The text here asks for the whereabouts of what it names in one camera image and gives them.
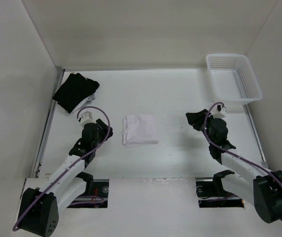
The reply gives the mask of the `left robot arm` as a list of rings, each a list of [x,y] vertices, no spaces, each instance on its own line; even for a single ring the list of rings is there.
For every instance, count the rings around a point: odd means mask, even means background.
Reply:
[[[101,119],[85,121],[81,138],[63,164],[42,186],[24,191],[13,230],[51,236],[62,212],[78,196],[93,193],[92,175],[84,170],[95,158],[97,149],[112,135],[112,128]]]

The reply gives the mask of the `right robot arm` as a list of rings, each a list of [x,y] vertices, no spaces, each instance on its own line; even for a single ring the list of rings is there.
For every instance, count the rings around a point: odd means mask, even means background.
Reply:
[[[214,174],[207,185],[198,185],[197,195],[201,198],[236,195],[252,204],[264,222],[282,221],[282,171],[268,170],[234,154],[236,147],[227,139],[226,122],[206,109],[186,113],[186,119],[207,139],[211,157],[227,168]]]

